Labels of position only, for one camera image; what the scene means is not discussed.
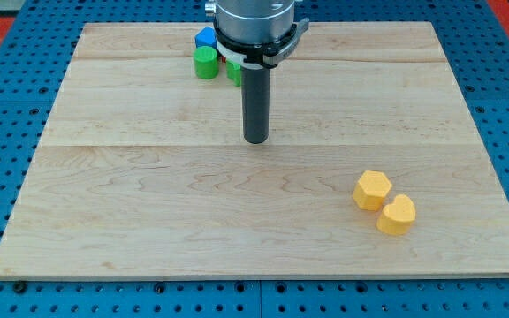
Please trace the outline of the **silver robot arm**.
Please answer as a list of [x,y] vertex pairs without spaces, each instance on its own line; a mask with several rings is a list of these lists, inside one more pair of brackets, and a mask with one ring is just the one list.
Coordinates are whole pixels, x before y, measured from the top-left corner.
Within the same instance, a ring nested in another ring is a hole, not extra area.
[[246,44],[274,42],[294,24],[295,0],[207,0],[206,14],[227,38]]

